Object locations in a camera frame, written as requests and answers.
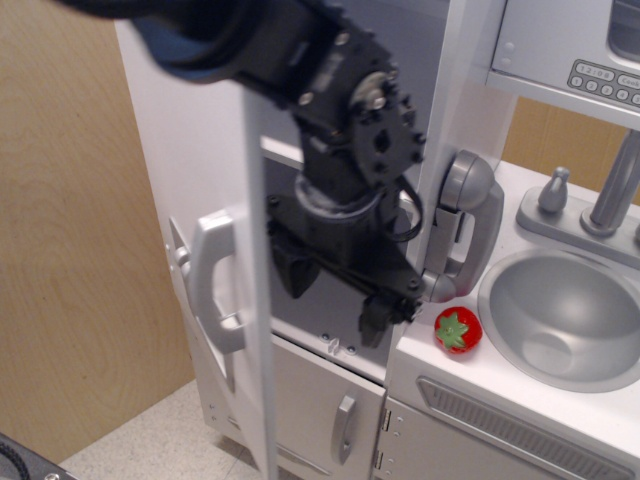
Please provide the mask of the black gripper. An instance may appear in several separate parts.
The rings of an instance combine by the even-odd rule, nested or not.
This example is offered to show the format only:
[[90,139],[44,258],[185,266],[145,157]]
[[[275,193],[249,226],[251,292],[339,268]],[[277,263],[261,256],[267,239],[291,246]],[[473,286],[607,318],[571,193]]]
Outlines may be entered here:
[[267,198],[268,233],[280,281],[300,298],[325,270],[364,294],[361,344],[377,348],[387,328],[416,315],[425,284],[370,210],[352,218],[318,215],[292,196]]

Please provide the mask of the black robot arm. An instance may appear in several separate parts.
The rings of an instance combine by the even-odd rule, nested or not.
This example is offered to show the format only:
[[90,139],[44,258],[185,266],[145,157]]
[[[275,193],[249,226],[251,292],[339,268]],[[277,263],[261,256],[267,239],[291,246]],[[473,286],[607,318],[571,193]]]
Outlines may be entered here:
[[360,291],[363,345],[411,320],[424,282],[401,251],[400,199],[422,202],[406,172],[425,137],[397,83],[390,53],[321,1],[76,1],[99,18],[127,19],[156,64],[194,83],[235,81],[288,111],[303,167],[290,196],[267,201],[280,280],[293,298],[321,271]]

